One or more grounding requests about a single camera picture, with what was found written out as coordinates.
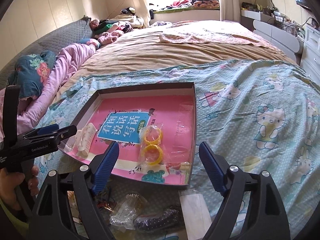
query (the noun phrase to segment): blue floral pillow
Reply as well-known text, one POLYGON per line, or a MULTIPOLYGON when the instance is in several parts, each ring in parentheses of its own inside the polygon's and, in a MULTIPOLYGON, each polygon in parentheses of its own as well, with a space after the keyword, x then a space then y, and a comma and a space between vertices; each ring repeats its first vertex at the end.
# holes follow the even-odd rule
POLYGON ((87 44, 87 45, 93 44, 94 46, 96 46, 96 50, 99 49, 101 45, 100 42, 95 39, 82 39, 82 40, 79 40, 77 43, 87 44))
POLYGON ((18 59, 15 70, 8 77, 7 85, 20 86, 20 99, 37 99, 54 67, 56 55, 50 50, 39 54, 22 56, 18 59))

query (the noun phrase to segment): brown bed sheet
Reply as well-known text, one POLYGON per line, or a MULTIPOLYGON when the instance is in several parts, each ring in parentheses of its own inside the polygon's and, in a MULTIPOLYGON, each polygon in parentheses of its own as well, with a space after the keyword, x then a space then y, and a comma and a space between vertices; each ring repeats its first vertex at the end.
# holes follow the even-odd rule
POLYGON ((218 43, 160 43, 165 26, 135 30, 124 34, 113 44, 96 51, 58 91, 53 102, 80 77, 159 69, 177 65, 199 65, 227 59, 272 59, 294 63, 283 52, 253 45, 218 43))

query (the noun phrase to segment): drawer handle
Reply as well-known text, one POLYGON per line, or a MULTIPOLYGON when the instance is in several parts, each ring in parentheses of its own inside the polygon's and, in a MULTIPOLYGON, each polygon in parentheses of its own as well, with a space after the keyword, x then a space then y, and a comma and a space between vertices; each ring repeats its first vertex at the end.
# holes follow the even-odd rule
POLYGON ((316 43, 318 43, 318 41, 312 37, 310 37, 310 39, 312 39, 313 41, 315 41, 316 43))

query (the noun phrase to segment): television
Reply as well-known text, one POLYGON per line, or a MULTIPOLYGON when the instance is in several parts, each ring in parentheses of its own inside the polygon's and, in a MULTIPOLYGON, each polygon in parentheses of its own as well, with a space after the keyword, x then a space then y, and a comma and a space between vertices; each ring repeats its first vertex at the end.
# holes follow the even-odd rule
POLYGON ((305 0, 296 0, 296 3, 298 5, 300 5, 301 7, 305 8, 306 10, 312 12, 309 5, 307 4, 307 2, 305 0))

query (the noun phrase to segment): blue gripper pad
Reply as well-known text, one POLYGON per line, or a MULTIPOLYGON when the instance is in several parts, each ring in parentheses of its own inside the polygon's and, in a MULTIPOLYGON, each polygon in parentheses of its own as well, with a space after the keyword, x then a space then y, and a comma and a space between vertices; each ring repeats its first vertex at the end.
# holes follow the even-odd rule
POLYGON ((97 195, 107 185, 111 171, 115 166, 116 161, 119 157, 118 143, 114 142, 111 147, 108 147, 108 149, 105 151, 103 155, 104 155, 103 160, 101 161, 100 165, 97 167, 96 171, 91 176, 91 183, 93 184, 91 191, 94 195, 97 195))
POLYGON ((38 135, 49 134, 57 130, 59 130, 59 125, 55 123, 55 124, 40 128, 40 130, 38 131, 38 135))
POLYGON ((224 174, 216 160, 213 158, 212 154, 214 153, 209 148, 209 146, 206 143, 202 142, 199 146, 200 160, 202 161, 204 169, 206 170, 209 176, 214 190, 219 192, 222 196, 225 196, 227 188, 223 179, 224 174))

